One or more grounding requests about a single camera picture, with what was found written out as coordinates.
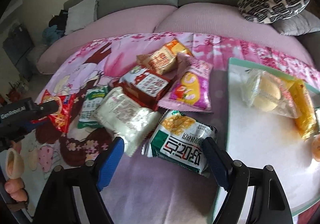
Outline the left hand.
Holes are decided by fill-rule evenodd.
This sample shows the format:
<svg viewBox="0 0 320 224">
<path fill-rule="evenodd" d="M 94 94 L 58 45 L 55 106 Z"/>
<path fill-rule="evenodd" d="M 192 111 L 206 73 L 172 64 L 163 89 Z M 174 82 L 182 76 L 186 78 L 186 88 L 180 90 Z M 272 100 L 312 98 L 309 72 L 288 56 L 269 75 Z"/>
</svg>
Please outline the left hand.
<svg viewBox="0 0 320 224">
<path fill-rule="evenodd" d="M 13 148 L 7 151 L 5 172 L 8 180 L 5 182 L 5 191 L 17 202 L 27 202 L 28 194 L 24 190 L 22 175 L 24 173 L 24 161 L 21 155 Z"/>
</svg>

